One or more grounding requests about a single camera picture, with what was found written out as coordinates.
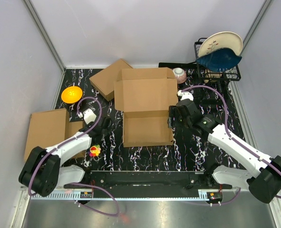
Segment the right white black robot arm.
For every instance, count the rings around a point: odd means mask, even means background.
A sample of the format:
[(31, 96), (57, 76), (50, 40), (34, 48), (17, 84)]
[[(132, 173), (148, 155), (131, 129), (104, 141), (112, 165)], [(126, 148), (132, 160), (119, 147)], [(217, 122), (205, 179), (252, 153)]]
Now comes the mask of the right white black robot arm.
[(169, 106), (168, 126), (182, 127), (216, 145), (235, 158), (244, 169), (216, 165), (204, 176), (208, 188), (227, 184), (247, 189), (263, 203), (270, 203), (281, 190), (281, 157), (264, 154), (226, 129), (220, 119), (203, 115), (190, 99)]

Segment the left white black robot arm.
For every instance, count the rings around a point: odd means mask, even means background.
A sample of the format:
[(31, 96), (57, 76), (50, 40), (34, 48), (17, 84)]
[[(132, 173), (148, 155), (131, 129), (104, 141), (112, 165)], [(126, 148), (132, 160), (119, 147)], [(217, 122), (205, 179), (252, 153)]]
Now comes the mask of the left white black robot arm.
[(67, 140), (54, 146), (33, 148), (19, 175), (19, 182), (28, 187), (28, 194), (46, 197), (58, 186), (76, 183), (86, 188), (91, 177), (77, 165), (62, 165), (81, 151), (100, 144), (112, 125), (109, 117), (90, 122)]

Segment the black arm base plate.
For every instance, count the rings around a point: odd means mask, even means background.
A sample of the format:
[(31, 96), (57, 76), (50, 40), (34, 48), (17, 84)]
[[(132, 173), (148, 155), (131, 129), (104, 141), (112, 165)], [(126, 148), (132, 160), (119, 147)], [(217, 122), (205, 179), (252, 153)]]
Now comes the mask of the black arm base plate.
[(195, 171), (90, 171), (81, 181), (104, 189), (115, 186), (177, 186), (186, 189), (228, 190), (203, 172)]

